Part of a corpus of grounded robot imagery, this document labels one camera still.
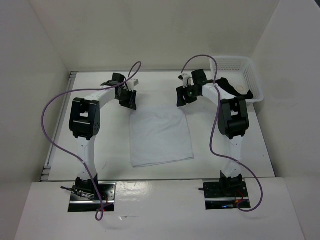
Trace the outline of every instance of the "white wall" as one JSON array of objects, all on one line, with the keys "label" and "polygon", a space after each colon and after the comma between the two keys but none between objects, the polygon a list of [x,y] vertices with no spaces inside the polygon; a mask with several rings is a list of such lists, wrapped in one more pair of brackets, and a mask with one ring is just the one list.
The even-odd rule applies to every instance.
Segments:
[{"label": "white wall", "polygon": [[[250,57],[279,0],[30,0],[69,70],[181,69]],[[209,69],[207,59],[189,68]]]},{"label": "white wall", "polygon": [[255,106],[268,152],[307,240],[320,236],[320,8],[281,0],[253,56],[265,99]]},{"label": "white wall", "polygon": [[[1,1],[0,36],[0,239],[11,240],[49,149],[42,109],[66,89],[69,74],[28,0]],[[48,111],[51,134],[61,103]]]}]

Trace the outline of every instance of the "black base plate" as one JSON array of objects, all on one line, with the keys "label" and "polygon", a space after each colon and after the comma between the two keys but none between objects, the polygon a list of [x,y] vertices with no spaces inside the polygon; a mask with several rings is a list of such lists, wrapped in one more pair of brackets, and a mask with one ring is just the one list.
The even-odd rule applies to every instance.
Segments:
[{"label": "black base plate", "polygon": [[237,208],[236,201],[240,201],[240,208],[250,208],[250,200],[247,191],[246,182],[243,181],[238,189],[234,192],[225,195],[221,190],[221,185],[218,181],[206,181],[203,182],[205,209],[235,209]]},{"label": "black base plate", "polygon": [[[115,211],[115,195],[116,195],[116,183],[104,183],[99,182],[99,192],[102,195],[103,203],[105,204],[105,212]],[[69,202],[69,213],[79,212],[96,212],[100,208],[100,200],[98,197],[94,199],[88,199],[85,197],[77,196],[71,193]]]}]

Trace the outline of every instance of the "white plastic basket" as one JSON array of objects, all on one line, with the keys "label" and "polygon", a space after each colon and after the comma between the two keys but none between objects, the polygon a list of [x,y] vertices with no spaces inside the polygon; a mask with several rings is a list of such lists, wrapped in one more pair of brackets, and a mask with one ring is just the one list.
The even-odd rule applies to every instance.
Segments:
[{"label": "white plastic basket", "polygon": [[[253,99],[246,100],[246,104],[261,102],[264,94],[261,82],[258,78],[256,66],[249,57],[243,56],[213,56],[218,64],[217,80],[220,78],[228,79],[240,94],[247,94],[249,90],[253,93]],[[212,76],[215,75],[216,65],[210,59]]]}]

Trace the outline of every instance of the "white towel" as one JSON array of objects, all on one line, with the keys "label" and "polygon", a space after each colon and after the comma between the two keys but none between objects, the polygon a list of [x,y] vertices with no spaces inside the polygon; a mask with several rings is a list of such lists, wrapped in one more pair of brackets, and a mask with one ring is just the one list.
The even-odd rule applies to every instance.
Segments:
[{"label": "white towel", "polygon": [[194,158],[185,113],[174,105],[140,107],[130,116],[133,167],[147,167]]}]

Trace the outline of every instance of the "folded cloth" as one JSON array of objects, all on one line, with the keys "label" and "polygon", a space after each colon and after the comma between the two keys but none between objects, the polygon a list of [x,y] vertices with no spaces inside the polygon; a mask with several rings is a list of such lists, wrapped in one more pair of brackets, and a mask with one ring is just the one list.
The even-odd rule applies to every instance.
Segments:
[{"label": "folded cloth", "polygon": [[130,155],[134,168],[193,159],[185,113],[171,104],[139,107],[133,111]]}]

